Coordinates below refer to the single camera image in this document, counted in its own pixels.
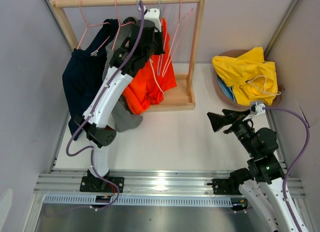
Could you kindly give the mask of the light blue shorts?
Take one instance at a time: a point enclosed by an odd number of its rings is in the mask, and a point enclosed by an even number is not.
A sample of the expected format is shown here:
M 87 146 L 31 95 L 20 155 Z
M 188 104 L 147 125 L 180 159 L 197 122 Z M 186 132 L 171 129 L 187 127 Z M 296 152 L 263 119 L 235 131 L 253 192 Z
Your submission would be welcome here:
M 225 82 L 217 75 L 217 82 L 218 85 L 220 87 L 220 89 L 222 90 L 223 94 L 230 99 L 233 102 L 236 102 L 236 98 L 233 92 L 233 88 L 232 87 L 228 87 Z

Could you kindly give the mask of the orange shorts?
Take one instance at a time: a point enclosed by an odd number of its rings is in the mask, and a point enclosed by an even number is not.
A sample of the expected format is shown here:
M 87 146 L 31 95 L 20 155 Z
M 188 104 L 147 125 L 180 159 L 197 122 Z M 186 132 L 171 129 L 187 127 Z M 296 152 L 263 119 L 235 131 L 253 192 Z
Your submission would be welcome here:
M 150 105 L 157 105 L 164 100 L 164 92 L 177 86 L 175 72 L 169 55 L 170 34 L 167 21 L 162 19 L 164 55 L 153 55 L 152 62 L 147 62 L 140 69 L 122 95 L 133 114 L 140 115 Z

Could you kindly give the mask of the yellow shorts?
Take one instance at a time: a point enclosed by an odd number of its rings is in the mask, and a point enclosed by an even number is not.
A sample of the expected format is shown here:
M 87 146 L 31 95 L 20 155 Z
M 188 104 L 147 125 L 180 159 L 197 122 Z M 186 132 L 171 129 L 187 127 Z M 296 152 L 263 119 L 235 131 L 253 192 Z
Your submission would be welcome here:
M 281 94 L 276 64 L 265 60 L 261 46 L 238 57 L 214 56 L 212 65 L 225 85 L 232 89 L 239 105 L 249 106 L 253 101 L 263 101 L 271 106 L 276 96 Z

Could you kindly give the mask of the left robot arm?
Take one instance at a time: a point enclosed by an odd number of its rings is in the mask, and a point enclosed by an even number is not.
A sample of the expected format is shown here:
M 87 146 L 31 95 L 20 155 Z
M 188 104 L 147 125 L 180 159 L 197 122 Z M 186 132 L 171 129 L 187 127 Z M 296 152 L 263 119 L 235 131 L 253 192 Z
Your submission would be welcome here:
M 163 27 L 160 19 L 140 19 L 132 27 L 109 62 L 108 72 L 97 95 L 75 122 L 89 140 L 90 168 L 87 171 L 91 186 L 103 192 L 109 185 L 109 145 L 116 138 L 108 120 L 125 88 L 153 55 L 164 54 Z

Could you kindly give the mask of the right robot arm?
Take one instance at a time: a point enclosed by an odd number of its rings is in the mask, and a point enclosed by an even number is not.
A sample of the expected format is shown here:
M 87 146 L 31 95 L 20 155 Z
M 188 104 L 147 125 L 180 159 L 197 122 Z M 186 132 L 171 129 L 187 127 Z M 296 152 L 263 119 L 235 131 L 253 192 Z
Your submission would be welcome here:
M 284 172 L 275 156 L 277 133 L 268 127 L 254 129 L 252 119 L 273 109 L 255 102 L 246 111 L 223 109 L 207 117 L 214 132 L 228 126 L 224 134 L 234 134 L 250 157 L 246 168 L 229 174 L 227 192 L 243 195 L 270 232 L 306 232 L 287 185 L 292 169 Z

